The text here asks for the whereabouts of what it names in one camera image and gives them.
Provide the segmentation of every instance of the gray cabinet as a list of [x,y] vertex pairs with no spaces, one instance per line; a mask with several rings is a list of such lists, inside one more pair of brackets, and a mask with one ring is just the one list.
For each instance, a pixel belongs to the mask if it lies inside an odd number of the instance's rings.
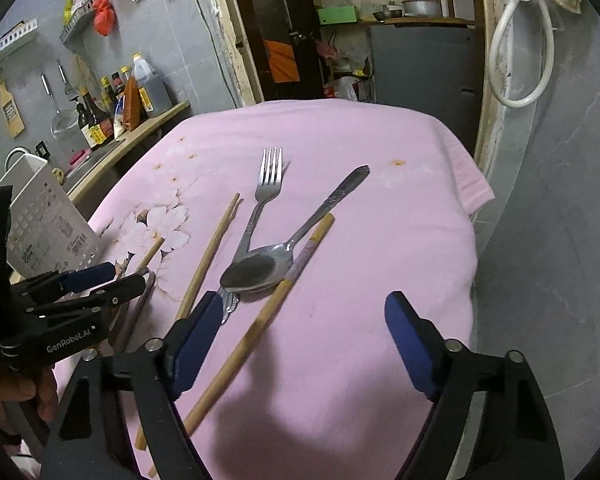
[[376,103],[432,115],[474,154],[484,45],[467,27],[371,27]]

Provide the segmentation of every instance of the pink tablecloth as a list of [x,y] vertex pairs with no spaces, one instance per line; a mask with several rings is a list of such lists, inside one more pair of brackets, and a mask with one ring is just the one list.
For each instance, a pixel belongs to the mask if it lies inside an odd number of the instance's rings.
[[[477,263],[469,213],[493,195],[437,120],[340,100],[273,102],[182,122],[117,184],[91,219],[111,241],[105,258],[142,256],[157,286],[132,339],[170,328],[200,257],[240,192],[244,203],[203,290],[216,290],[254,206],[263,148],[282,146],[282,193],[252,247],[286,240],[357,166],[371,174],[333,211],[336,222],[256,351],[193,437],[216,480],[392,480],[429,410],[384,323],[384,298],[402,290],[444,337],[468,343]],[[138,256],[129,263],[135,268]],[[264,299],[243,302],[221,328],[185,415]],[[68,362],[56,369],[61,384]],[[135,436],[137,415],[129,407]],[[141,470],[150,464],[138,453]]]

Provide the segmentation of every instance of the green box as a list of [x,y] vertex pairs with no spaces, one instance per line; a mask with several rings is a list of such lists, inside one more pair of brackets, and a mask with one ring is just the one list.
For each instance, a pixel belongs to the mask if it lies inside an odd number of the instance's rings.
[[321,25],[331,23],[355,23],[358,20],[358,10],[355,6],[325,7],[318,9],[318,17]]

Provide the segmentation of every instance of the metal bowl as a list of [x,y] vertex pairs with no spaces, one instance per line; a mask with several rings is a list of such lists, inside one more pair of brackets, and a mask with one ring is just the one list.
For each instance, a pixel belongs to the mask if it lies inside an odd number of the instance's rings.
[[440,2],[433,0],[409,0],[402,2],[405,16],[442,16]]
[[384,20],[390,20],[391,18],[401,18],[402,11],[401,10],[380,10],[379,12],[374,12],[374,18],[379,22],[384,22]]

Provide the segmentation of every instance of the screw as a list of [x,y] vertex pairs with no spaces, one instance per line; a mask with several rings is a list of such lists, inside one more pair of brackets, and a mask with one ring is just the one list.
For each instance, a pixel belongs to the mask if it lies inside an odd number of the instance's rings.
[[82,354],[82,358],[85,361],[93,361],[98,355],[98,351],[95,348],[89,348],[84,354]]
[[149,352],[157,352],[160,348],[162,348],[162,339],[158,337],[149,339],[149,341],[144,343],[144,348]]
[[459,352],[462,350],[462,343],[458,341],[458,339],[447,339],[445,341],[445,347],[450,352]]
[[525,357],[517,350],[511,350],[507,353],[507,357],[515,363],[525,362]]

